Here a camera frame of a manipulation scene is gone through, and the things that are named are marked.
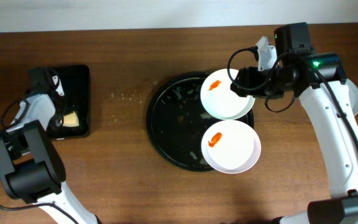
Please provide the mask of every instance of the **food stain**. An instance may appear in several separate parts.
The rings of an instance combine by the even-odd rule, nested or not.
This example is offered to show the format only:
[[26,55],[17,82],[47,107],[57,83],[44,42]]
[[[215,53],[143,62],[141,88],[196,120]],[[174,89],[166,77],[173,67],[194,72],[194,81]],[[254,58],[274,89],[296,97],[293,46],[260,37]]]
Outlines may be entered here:
[[178,117],[178,121],[182,122],[185,119],[185,117],[183,115],[180,115],[180,117]]
[[209,91],[215,89],[216,87],[218,87],[221,84],[220,80],[216,80],[214,83],[211,84],[211,86],[209,86]]
[[204,112],[202,114],[200,114],[201,119],[211,119],[214,118],[212,117],[208,112]]
[[208,145],[209,145],[210,147],[214,147],[214,146],[216,145],[216,143],[218,143],[218,141],[221,140],[221,138],[222,138],[222,133],[216,133],[216,134],[212,137],[211,141],[208,141]]

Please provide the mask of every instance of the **green indicator light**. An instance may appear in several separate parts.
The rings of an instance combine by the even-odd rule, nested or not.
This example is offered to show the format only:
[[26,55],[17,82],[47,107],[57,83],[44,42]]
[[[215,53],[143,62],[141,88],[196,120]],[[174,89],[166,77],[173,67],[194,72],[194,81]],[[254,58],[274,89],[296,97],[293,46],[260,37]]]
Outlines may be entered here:
[[320,64],[320,62],[313,62],[314,67],[318,67],[319,64]]

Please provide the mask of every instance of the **sponge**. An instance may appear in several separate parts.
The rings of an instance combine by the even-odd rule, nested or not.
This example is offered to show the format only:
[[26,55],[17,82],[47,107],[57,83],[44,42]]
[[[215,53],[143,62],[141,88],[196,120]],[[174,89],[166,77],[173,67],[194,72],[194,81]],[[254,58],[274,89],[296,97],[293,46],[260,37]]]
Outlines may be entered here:
[[79,125],[80,125],[80,121],[78,120],[78,116],[75,111],[64,116],[63,127],[75,128],[78,127]]

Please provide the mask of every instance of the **white wall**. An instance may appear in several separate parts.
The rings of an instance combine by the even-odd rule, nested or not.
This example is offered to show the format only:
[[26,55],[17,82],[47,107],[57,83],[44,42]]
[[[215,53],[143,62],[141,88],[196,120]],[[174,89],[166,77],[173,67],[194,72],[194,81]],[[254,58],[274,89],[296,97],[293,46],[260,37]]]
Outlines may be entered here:
[[358,0],[0,0],[0,32],[358,22]]

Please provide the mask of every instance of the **black tray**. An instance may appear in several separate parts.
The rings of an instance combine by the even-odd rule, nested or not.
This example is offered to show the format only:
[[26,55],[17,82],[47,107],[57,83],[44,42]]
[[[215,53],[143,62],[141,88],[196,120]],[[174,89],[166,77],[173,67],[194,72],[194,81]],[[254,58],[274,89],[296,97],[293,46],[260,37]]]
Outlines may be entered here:
[[[220,121],[201,104],[201,85],[208,75],[191,72],[166,82],[147,109],[147,133],[156,150],[172,164],[190,171],[214,170],[201,153],[203,134]],[[237,120],[254,128],[252,110]]]
[[77,128],[47,129],[50,139],[85,138],[90,135],[90,70],[86,65],[54,68],[60,76],[67,105],[75,110],[80,125]]

